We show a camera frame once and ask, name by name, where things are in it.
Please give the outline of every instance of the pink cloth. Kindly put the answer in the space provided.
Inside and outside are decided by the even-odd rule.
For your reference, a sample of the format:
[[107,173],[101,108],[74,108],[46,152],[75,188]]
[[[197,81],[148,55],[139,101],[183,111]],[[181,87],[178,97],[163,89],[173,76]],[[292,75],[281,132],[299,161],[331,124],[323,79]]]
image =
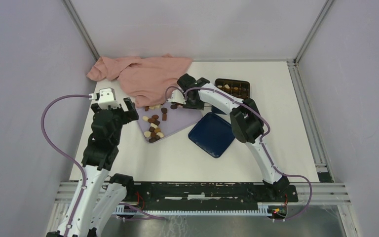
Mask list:
[[136,107],[152,106],[165,102],[166,88],[176,85],[191,63],[190,58],[174,58],[169,54],[145,59],[100,57],[86,76],[94,81],[117,78],[121,89],[136,97]]

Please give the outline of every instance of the lavender cutting board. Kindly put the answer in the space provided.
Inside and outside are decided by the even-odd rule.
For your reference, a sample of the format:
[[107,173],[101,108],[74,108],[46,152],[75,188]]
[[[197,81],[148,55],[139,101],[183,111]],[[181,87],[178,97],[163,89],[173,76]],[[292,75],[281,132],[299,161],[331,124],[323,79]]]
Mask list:
[[162,111],[160,109],[149,109],[148,111],[145,111],[144,107],[138,108],[137,113],[139,114],[139,120],[137,120],[137,123],[139,124],[140,130],[142,131],[142,136],[146,140],[147,143],[149,143],[149,139],[146,138],[143,133],[148,131],[150,128],[150,123],[144,121],[142,118],[143,116],[147,116],[151,118],[153,115],[159,116],[159,128],[161,132],[163,133],[164,137],[156,142],[162,141],[163,139],[169,137],[170,135],[177,133],[181,131],[184,128],[187,128],[194,123],[198,122],[202,118],[202,113],[200,110],[191,110],[191,109],[183,109],[178,107],[177,109],[173,110],[171,109],[170,103],[165,103],[161,108],[167,108],[167,120],[162,121]]

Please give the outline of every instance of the dark blue plate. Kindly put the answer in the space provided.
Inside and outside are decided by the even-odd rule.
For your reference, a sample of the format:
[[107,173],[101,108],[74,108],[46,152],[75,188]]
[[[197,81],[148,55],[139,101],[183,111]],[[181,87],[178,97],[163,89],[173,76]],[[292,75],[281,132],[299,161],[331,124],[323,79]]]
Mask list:
[[214,158],[219,158],[234,140],[230,123],[214,113],[206,114],[188,138]]

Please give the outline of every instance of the white wall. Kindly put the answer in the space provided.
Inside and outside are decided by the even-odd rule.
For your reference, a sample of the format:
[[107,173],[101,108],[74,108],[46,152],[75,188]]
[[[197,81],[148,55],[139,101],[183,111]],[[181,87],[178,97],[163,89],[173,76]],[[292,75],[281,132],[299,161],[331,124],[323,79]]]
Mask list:
[[72,0],[99,54],[293,59],[325,0]]
[[[43,236],[62,177],[72,165],[40,130],[55,97],[89,93],[94,63],[61,1],[0,1],[0,237]],[[49,136],[76,151],[89,101],[49,111]]]
[[363,236],[379,236],[379,1],[336,1],[300,71]]

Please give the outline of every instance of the purple tray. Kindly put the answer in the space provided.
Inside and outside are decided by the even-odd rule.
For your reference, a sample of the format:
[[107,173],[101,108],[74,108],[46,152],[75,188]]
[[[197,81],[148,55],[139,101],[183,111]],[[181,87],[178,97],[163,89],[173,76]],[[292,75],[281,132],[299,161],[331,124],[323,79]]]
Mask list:
[[191,110],[191,109],[183,109],[178,107],[176,110],[171,109],[171,103],[165,103],[161,108],[167,108],[167,120],[162,121],[162,111],[160,109],[149,109],[145,111],[144,107],[138,108],[137,113],[139,114],[139,120],[137,123],[139,124],[140,130],[142,131],[142,136],[149,143],[149,139],[146,138],[143,133],[148,131],[150,128],[150,123],[144,121],[142,119],[143,116],[148,116],[151,118],[153,115],[159,116],[159,128],[162,131],[164,137],[158,141],[162,141],[163,139],[169,137],[170,135],[181,131],[184,128],[187,128],[194,123],[198,122],[202,118],[202,113],[200,110]]

